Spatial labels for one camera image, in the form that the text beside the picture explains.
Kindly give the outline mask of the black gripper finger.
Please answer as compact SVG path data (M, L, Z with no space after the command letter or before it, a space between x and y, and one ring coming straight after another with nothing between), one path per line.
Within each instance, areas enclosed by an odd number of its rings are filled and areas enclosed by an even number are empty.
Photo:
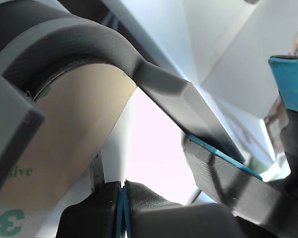
M116 233L119 181L106 183L61 214L58 238L113 238Z
M183 206L145 185L125 183L125 220L130 238L260 238L254 224L235 217L225 206Z

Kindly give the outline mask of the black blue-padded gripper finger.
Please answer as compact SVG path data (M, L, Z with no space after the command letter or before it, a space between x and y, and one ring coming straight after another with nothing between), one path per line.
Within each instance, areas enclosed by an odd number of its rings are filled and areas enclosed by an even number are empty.
M233 214L279 238L298 238L298 200L186 136L184 154L197 187Z
M272 56L268 63L288 116L281 140L291 174L298 176L298 57Z

